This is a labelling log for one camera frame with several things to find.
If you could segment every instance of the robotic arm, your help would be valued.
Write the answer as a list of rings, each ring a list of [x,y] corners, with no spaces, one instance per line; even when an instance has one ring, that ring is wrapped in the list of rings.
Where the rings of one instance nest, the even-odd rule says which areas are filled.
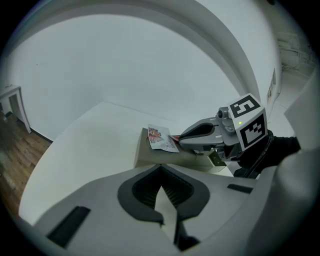
[[[239,157],[268,134],[266,109],[248,93],[220,107],[215,117],[202,119],[186,129],[180,145],[196,153],[216,150],[222,161]]]

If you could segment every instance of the wooden floor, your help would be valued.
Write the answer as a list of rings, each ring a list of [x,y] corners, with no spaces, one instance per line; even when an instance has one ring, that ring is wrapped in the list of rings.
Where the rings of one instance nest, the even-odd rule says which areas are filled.
[[[4,121],[0,113],[0,196],[7,209],[18,215],[27,181],[51,143],[34,132],[29,134],[12,115]]]

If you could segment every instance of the white wall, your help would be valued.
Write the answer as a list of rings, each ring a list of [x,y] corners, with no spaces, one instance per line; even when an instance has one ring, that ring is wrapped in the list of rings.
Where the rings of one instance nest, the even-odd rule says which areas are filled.
[[[40,31],[8,57],[8,80],[21,85],[30,126],[53,140],[101,101],[187,126],[239,96],[191,42],[119,15],[78,17]]]
[[[275,91],[281,84],[282,68],[277,38],[266,17],[265,0],[198,0],[212,11],[232,32],[244,50],[253,69],[261,103],[270,115],[273,97],[267,105],[267,92],[275,69]]]

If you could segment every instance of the curved white surface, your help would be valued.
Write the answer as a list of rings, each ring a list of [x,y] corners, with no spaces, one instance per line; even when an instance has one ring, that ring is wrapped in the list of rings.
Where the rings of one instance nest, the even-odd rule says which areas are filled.
[[[183,127],[101,102],[74,121],[44,153],[24,189],[19,215],[34,225],[54,204],[95,179],[132,169],[141,129],[148,123],[173,134]]]

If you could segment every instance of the black slot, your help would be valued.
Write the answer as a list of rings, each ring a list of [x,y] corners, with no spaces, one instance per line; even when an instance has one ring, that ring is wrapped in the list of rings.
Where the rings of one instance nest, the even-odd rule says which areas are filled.
[[[88,216],[89,212],[90,209],[86,207],[75,207],[47,236],[48,239],[63,248],[66,247],[68,242],[81,226],[82,222]]]
[[[247,194],[250,194],[251,191],[253,190],[252,187],[248,187],[248,186],[241,186],[241,185],[237,185],[237,184],[229,184],[227,186],[228,189],[231,189],[231,190],[236,190],[236,191],[240,191],[240,192],[244,192],[244,193],[247,193]]]

